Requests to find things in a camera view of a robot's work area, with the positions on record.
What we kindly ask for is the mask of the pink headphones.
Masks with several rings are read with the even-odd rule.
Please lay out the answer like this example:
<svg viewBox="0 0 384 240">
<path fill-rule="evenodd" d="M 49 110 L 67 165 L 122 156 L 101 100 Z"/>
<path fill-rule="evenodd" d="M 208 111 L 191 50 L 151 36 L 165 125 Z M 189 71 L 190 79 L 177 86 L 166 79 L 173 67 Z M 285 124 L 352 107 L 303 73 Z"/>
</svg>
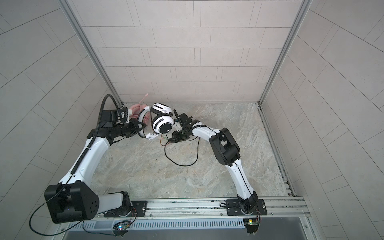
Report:
<svg viewBox="0 0 384 240">
<path fill-rule="evenodd" d="M 131 107 L 129 107 L 129 113 L 130 113 L 130 117 L 129 119 L 138 119 L 139 118 L 139 114 L 141 113 L 142 110 L 145 109 L 145 107 L 147 107 L 146 104 L 142 104 L 142 101 L 148 96 L 149 94 L 146 94 L 140 101 L 138 104 L 135 104 L 135 105 L 132 105 Z"/>
</svg>

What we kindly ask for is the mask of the white black headphones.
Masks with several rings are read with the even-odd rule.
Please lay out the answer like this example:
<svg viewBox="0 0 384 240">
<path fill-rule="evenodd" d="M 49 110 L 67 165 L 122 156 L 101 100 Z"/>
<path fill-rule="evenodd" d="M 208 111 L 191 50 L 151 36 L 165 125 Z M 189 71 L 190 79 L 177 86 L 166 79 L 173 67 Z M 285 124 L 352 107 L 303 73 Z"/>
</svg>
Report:
<svg viewBox="0 0 384 240">
<path fill-rule="evenodd" d="M 144 123 L 144 117 L 146 114 L 150 114 L 151 118 L 151 128 L 153 130 L 152 133 L 148 133 L 145 135 L 144 128 L 146 124 Z M 137 130 L 138 135 L 141 138 L 145 138 L 147 140 L 152 140 L 156 138 L 158 135 L 168 133 L 174 125 L 173 113 L 169 106 L 155 103 L 152 106 L 147 106 L 138 116 L 138 127 Z"/>
</svg>

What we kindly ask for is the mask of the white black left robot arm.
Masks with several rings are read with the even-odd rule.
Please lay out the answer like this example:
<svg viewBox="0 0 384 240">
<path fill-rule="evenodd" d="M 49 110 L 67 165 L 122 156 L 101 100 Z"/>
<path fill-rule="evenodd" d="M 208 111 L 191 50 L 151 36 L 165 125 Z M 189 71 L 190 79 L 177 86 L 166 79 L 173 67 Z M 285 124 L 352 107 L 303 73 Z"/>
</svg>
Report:
<svg viewBox="0 0 384 240">
<path fill-rule="evenodd" d="M 47 187 L 44 197 L 55 224 L 91 220 L 106 212 L 126 217 L 132 212 L 127 192 L 97 195 L 90 188 L 94 172 L 114 139 L 130 138 L 137 133 L 138 122 L 131 115 L 132 110 L 126 107 L 103 111 L 99 128 L 88 134 L 86 145 L 70 171 L 58 184 Z"/>
</svg>

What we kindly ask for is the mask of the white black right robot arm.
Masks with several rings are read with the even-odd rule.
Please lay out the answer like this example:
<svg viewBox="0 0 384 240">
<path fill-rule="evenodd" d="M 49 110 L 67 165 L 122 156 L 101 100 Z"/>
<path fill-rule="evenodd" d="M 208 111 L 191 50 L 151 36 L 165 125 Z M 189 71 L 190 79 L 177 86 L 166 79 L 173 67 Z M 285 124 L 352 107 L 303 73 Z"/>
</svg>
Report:
<svg viewBox="0 0 384 240">
<path fill-rule="evenodd" d="M 210 128 L 198 120 L 193 120 L 185 113 L 179 115 L 175 112 L 175 115 L 175 121 L 181 126 L 181 130 L 173 132 L 170 142 L 186 141 L 190 136 L 208 141 L 218 162 L 230 173 L 243 213 L 246 215 L 257 213 L 259 198 L 246 177 L 242 167 L 240 147 L 230 131 L 226 128 L 221 130 Z"/>
</svg>

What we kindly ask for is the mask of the left circuit board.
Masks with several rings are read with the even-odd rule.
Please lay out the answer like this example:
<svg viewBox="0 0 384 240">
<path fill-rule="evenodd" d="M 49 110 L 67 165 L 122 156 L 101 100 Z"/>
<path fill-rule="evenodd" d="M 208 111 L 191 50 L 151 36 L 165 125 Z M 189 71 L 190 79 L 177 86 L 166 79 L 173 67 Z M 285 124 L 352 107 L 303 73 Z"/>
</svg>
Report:
<svg viewBox="0 0 384 240">
<path fill-rule="evenodd" d="M 118 222 L 113 226 L 114 231 L 127 231 L 130 228 L 131 221 Z"/>
</svg>

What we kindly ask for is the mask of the circuit board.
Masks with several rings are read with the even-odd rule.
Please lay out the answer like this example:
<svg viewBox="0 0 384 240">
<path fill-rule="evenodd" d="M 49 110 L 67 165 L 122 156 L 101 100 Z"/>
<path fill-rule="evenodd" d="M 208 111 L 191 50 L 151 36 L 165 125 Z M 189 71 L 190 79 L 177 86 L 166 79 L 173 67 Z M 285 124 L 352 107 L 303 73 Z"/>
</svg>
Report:
<svg viewBox="0 0 384 240">
<path fill-rule="evenodd" d="M 127 231 L 130 228 L 131 221 L 118 222 L 113 226 L 114 231 Z"/>
<path fill-rule="evenodd" d="M 244 226 L 248 234 L 255 234 L 260 226 L 258 219 L 243 219 Z"/>
</svg>

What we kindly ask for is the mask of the right circuit board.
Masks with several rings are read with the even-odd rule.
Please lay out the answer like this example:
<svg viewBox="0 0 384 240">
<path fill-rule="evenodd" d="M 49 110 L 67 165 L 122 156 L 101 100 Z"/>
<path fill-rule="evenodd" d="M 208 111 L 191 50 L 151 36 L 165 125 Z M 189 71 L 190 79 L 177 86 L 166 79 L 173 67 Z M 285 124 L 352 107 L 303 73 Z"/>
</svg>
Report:
<svg viewBox="0 0 384 240">
<path fill-rule="evenodd" d="M 260 226 L 258 219 L 243 219 L 244 226 L 248 234 L 255 234 Z"/>
</svg>

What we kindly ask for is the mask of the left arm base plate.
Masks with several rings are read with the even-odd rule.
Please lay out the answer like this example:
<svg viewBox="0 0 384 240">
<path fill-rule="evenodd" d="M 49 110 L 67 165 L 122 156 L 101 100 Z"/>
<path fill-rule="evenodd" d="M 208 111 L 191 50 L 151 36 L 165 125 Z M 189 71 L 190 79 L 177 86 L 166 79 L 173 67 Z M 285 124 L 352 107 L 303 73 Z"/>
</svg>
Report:
<svg viewBox="0 0 384 240">
<path fill-rule="evenodd" d="M 118 209 L 108 210 L 103 213 L 105 218 L 141 218 L 145 216 L 148 202 L 131 201 L 128 206 L 122 206 Z"/>
</svg>

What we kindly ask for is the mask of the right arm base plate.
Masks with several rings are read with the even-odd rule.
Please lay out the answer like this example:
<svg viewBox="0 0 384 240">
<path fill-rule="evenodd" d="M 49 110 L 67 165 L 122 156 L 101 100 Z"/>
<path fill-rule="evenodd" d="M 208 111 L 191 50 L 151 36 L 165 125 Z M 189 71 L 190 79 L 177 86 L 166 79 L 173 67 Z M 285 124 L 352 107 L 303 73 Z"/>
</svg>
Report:
<svg viewBox="0 0 384 240">
<path fill-rule="evenodd" d="M 220 207 L 226 209 L 228 216 L 266 216 L 268 214 L 263 199 L 258 199 L 256 202 L 229 199 L 220 203 Z"/>
</svg>

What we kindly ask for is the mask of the aluminium corner post left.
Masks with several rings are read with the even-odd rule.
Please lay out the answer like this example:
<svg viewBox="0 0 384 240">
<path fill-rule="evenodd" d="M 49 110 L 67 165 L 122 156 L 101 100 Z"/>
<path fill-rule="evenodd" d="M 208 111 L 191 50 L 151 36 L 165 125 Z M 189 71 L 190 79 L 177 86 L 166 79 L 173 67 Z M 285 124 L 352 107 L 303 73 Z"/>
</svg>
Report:
<svg viewBox="0 0 384 240">
<path fill-rule="evenodd" d="M 91 46 L 91 43 L 89 42 L 85 32 L 83 31 L 79 21 L 77 20 L 71 6 L 69 5 L 69 2 L 65 1 L 65 0 L 58 0 L 58 3 L 64 12 L 64 15 L 66 16 L 69 23 L 71 24 L 73 30 L 75 31 L 76 35 L 78 36 L 81 44 L 83 45 L 86 52 L 88 53 L 91 61 L 93 62 L 94 66 L 96 67 L 98 73 L 101 75 L 104 82 L 107 84 L 107 86 L 111 90 L 112 96 L 115 98 L 115 100 L 118 103 L 118 106 L 120 107 L 123 103 L 122 103 L 115 87 L 113 86 L 109 76 L 107 75 L 104 67 L 102 66 L 102 63 L 101 63 L 100 59 L 98 58 L 94 48 Z"/>
</svg>

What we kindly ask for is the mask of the aluminium corner post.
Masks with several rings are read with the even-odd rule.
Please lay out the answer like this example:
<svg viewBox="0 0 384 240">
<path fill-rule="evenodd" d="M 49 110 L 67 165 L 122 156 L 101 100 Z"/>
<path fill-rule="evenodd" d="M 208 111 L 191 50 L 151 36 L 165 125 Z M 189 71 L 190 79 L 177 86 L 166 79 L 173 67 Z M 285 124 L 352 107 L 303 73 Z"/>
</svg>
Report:
<svg viewBox="0 0 384 240">
<path fill-rule="evenodd" d="M 302 1 L 302 4 L 299 8 L 299 11 L 296 15 L 296 18 L 293 22 L 293 25 L 289 31 L 289 34 L 284 42 L 284 45 L 283 45 L 283 48 L 279 54 L 279 57 L 277 59 L 277 62 L 272 70 L 272 73 L 270 75 L 270 78 L 266 84 L 266 88 L 265 90 L 263 91 L 262 93 L 262 96 L 260 98 L 260 101 L 259 101 L 259 105 L 262 106 L 267 98 L 267 95 L 269 93 L 269 91 L 271 90 L 271 87 L 273 85 L 273 82 L 275 80 L 275 78 L 277 77 L 277 74 L 279 73 L 279 70 L 284 62 L 284 59 L 285 57 L 287 56 L 288 54 L 288 51 L 300 29 L 300 26 L 310 8 L 310 5 L 311 5 L 312 1 L 311 0 L 304 0 Z"/>
<path fill-rule="evenodd" d="M 107 75 L 104 67 L 102 66 L 102 63 L 101 63 L 100 59 L 98 58 L 94 48 L 91 46 L 91 43 L 89 42 L 85 32 L 83 31 L 79 21 L 77 20 L 71 6 L 69 5 L 69 2 L 65 1 L 65 0 L 58 0 L 58 3 L 64 12 L 64 15 L 66 16 L 69 23 L 71 24 L 73 30 L 75 31 L 76 35 L 78 36 L 81 44 L 83 45 L 86 52 L 88 53 L 91 61 L 93 62 L 94 66 L 96 67 L 98 73 L 101 75 L 104 82 L 107 84 L 107 86 L 111 90 L 112 96 L 115 98 L 115 100 L 118 103 L 118 106 L 120 107 L 123 103 L 122 103 L 115 87 L 113 86 L 109 76 Z"/>
</svg>

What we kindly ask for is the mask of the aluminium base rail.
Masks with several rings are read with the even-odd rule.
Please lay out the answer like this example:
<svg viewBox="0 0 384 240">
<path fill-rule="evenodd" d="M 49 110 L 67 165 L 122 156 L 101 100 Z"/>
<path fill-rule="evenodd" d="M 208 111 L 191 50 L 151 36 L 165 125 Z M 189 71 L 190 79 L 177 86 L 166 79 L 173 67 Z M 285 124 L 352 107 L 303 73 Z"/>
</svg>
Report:
<svg viewBox="0 0 384 240">
<path fill-rule="evenodd" d="M 151 221 L 151 220 L 192 220 L 192 219 L 258 219 L 278 217 L 309 217 L 310 211 L 302 197 L 262 197 L 268 214 L 266 216 L 228 216 L 226 209 L 220 207 L 226 198 L 197 198 L 197 199 L 137 199 L 130 201 L 147 201 L 147 209 L 141 218 L 105 218 L 103 213 L 93 219 L 117 221 Z"/>
</svg>

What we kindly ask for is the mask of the aluminium corner post right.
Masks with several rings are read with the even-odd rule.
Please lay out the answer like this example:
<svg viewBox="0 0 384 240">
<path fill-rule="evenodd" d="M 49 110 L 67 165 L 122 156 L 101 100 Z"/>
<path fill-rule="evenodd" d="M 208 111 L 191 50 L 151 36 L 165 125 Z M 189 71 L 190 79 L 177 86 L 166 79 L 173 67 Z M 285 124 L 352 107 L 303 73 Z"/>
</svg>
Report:
<svg viewBox="0 0 384 240">
<path fill-rule="evenodd" d="M 279 73 L 279 70 L 284 62 L 284 59 L 285 57 L 287 56 L 288 54 L 288 51 L 300 29 L 300 26 L 310 8 L 310 5 L 311 5 L 312 1 L 311 0 L 304 0 L 302 1 L 302 4 L 299 8 L 299 11 L 296 15 L 296 18 L 293 22 L 293 25 L 289 31 L 289 34 L 284 42 L 284 45 L 283 45 L 283 48 L 279 54 L 279 57 L 277 59 L 277 62 L 272 70 L 272 73 L 270 75 L 270 78 L 266 84 L 266 88 L 265 90 L 263 91 L 262 93 L 262 96 L 260 98 L 260 101 L 259 101 L 259 105 L 262 106 L 267 98 L 267 95 L 269 93 L 269 91 L 271 90 L 271 87 L 273 85 L 273 82 L 275 80 L 275 78 L 277 77 L 277 74 Z"/>
</svg>

